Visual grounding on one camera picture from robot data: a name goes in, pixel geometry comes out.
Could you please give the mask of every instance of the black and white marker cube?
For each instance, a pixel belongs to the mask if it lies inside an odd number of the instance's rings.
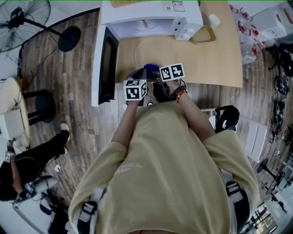
[[[160,74],[163,82],[183,79],[185,77],[182,63],[161,67]]]
[[[140,101],[147,94],[147,80],[124,80],[125,101]]]

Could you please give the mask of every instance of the person wearing beige t-shirt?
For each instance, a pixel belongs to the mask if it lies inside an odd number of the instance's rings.
[[[167,82],[173,92],[179,87]],[[96,187],[97,234],[229,234],[231,214],[220,169],[247,188],[252,207],[259,189],[234,131],[215,134],[207,115],[183,92],[179,102],[140,109],[130,101],[109,146],[80,181],[69,208],[76,214]]]

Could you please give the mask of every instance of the person wearing black clothes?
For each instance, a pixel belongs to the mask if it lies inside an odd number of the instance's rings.
[[[12,144],[8,145],[10,163],[0,167],[0,201],[15,200],[23,187],[41,176],[50,159],[66,154],[64,147],[69,140],[69,128],[61,124],[61,132],[48,142],[15,156]]]

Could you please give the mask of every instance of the label sticker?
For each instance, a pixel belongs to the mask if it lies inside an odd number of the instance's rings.
[[[172,1],[162,1],[164,11],[174,11]]]
[[[185,11],[183,1],[173,1],[174,11]]]

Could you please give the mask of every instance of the white cup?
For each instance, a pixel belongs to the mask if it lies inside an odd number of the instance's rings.
[[[221,24],[220,19],[215,14],[209,15],[209,25],[214,30],[216,27],[218,27]]]

